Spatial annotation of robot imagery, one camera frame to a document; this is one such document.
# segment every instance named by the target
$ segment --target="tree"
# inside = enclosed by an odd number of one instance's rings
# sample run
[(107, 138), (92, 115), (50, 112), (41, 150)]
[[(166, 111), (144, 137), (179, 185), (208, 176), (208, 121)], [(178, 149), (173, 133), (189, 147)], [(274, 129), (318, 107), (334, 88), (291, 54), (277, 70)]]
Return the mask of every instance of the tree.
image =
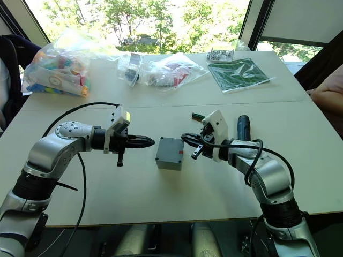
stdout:
[(167, 9), (167, 0), (148, 0), (148, 13), (154, 19), (156, 37), (160, 40), (160, 52), (165, 47), (165, 36), (169, 35), (173, 20)]
[(288, 44), (279, 42), (268, 42), (272, 45), (274, 52), (282, 58), (284, 55), (295, 55), (301, 61), (308, 62), (316, 55), (322, 48), (304, 46), (301, 44)]
[(42, 9), (46, 11), (51, 21), (44, 27), (44, 31), (50, 40), (58, 38), (66, 28), (88, 30), (88, 24), (81, 13), (78, 2), (75, 0), (45, 1)]
[(230, 42), (238, 39), (242, 29), (242, 24), (245, 15), (245, 7), (241, 5), (237, 7), (235, 2), (227, 1), (217, 4), (213, 8), (213, 36), (222, 41)]
[(184, 6), (182, 19), (188, 27), (190, 47), (194, 46), (200, 38), (207, 34), (213, 23), (211, 17), (212, 5), (207, 0), (187, 0)]
[(129, 29), (129, 35), (133, 36), (133, 30), (147, 17), (146, 6), (143, 1), (134, 0), (105, 0), (102, 8), (108, 23), (112, 24), (119, 42), (122, 43), (122, 26)]

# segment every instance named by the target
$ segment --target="person's arm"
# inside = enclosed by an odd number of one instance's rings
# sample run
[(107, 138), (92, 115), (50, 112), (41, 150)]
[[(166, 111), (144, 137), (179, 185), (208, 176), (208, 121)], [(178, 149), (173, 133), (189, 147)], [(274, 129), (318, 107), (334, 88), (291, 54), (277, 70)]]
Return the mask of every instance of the person's arm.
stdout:
[(336, 115), (343, 116), (343, 94), (330, 91), (324, 84), (311, 94), (312, 100), (318, 105), (319, 108), (332, 112)]

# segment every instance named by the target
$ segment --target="gray plastic box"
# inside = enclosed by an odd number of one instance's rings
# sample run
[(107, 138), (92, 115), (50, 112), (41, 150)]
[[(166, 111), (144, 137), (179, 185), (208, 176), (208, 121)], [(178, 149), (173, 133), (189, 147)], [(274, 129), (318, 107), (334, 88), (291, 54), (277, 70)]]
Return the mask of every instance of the gray plastic box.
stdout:
[(161, 138), (156, 154), (159, 169), (181, 170), (183, 141), (176, 138)]

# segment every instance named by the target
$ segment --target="plastic bag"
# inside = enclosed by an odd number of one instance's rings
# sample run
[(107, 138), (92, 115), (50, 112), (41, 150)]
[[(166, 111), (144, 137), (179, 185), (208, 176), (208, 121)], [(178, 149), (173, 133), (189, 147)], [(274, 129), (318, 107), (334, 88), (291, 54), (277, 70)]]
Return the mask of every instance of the plastic bag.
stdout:
[(250, 51), (250, 48), (240, 39), (230, 42), (231, 49), (235, 51)]
[(183, 53), (171, 55), (158, 62), (149, 62), (142, 68), (142, 83), (158, 90), (177, 89), (205, 75), (208, 71)]
[(48, 92), (87, 97), (93, 58), (113, 59), (94, 38), (67, 29), (37, 52), (25, 69), (22, 92)]
[(142, 56), (131, 53), (122, 55), (118, 60), (118, 78), (126, 81), (130, 87), (134, 87), (139, 79), (139, 70), (142, 64)]
[(251, 88), (271, 80), (250, 58), (234, 60), (230, 63), (209, 64), (208, 69), (224, 94)]

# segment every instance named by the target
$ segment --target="green foliage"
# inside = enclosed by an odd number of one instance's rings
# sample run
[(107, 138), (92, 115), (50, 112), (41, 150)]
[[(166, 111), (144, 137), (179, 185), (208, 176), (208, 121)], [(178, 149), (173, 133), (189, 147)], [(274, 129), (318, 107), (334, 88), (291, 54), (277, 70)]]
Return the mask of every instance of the green foliage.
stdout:
[[(98, 37), (115, 35), (119, 50), (150, 53), (204, 52), (219, 42), (230, 42), (238, 38), (248, 0), (186, 0), (173, 9), (179, 12), (173, 27), (169, 0), (91, 0), (85, 19), (77, 0), (46, 0), (43, 6), (51, 20), (44, 27), (49, 38), (56, 38), (66, 27), (81, 29)], [(147, 27), (140, 31), (140, 26)], [(157, 46), (135, 44), (124, 46), (124, 39), (137, 41), (137, 34), (150, 35), (158, 39)]]
[(274, 52), (282, 58), (284, 55), (295, 55), (301, 61), (308, 62), (316, 55), (322, 47), (303, 46), (301, 44), (287, 44), (279, 42), (268, 42), (272, 45)]
[(149, 44), (140, 44), (137, 46), (117, 46), (119, 51), (128, 51), (128, 52), (149, 52), (151, 54), (159, 54), (159, 46), (151, 46)]
[(120, 42), (123, 40), (121, 36), (123, 25), (129, 28), (129, 34), (132, 36), (133, 30), (147, 17), (143, 1), (105, 0), (102, 11), (107, 17), (107, 23), (112, 24)]
[(207, 0), (187, 0), (185, 7), (186, 11), (182, 17), (185, 23), (191, 21), (197, 21), (202, 24), (211, 22), (212, 6)]
[(66, 28), (85, 29), (88, 31), (78, 2), (75, 0), (53, 0), (43, 2), (43, 10), (46, 11), (51, 23), (44, 27), (44, 31), (50, 40), (56, 39)]

